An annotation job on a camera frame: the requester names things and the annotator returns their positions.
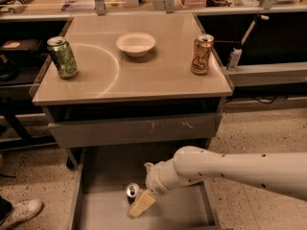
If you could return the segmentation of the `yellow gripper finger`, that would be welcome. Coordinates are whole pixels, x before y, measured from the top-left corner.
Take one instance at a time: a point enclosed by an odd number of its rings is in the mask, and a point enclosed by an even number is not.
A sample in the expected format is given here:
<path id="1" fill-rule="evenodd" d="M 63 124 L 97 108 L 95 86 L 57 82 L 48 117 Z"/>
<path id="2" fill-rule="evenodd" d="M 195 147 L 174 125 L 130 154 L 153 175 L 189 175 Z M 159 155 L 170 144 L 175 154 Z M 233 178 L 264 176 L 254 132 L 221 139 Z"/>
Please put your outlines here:
<path id="1" fill-rule="evenodd" d="M 142 191 L 130 206 L 127 216 L 136 219 L 146 212 L 155 203 L 155 195 L 150 190 Z"/>

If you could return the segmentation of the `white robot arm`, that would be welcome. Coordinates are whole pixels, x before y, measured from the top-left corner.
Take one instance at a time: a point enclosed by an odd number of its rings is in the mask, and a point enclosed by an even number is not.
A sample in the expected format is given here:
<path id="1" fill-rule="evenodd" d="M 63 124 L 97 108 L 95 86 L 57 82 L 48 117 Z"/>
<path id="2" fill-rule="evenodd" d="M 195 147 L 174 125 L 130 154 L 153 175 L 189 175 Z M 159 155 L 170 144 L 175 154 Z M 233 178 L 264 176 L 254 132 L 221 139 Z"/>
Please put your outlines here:
<path id="1" fill-rule="evenodd" d="M 136 219 L 159 196 L 197 184 L 208 177 L 223 177 L 284 196 L 307 199 L 307 153 L 221 154 L 193 146 L 176 151 L 167 161 L 147 162 L 146 188 L 136 195 L 128 217 Z"/>

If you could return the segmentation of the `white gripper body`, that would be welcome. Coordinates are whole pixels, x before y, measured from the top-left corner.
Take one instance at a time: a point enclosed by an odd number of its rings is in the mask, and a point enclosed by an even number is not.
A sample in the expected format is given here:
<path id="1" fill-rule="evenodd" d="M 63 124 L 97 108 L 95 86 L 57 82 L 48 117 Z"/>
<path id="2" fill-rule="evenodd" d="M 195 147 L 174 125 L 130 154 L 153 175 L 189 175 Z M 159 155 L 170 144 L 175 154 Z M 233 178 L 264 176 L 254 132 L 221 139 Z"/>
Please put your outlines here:
<path id="1" fill-rule="evenodd" d="M 180 186 L 173 160 L 161 161 L 156 164 L 146 162 L 146 187 L 156 196 L 165 196 Z"/>

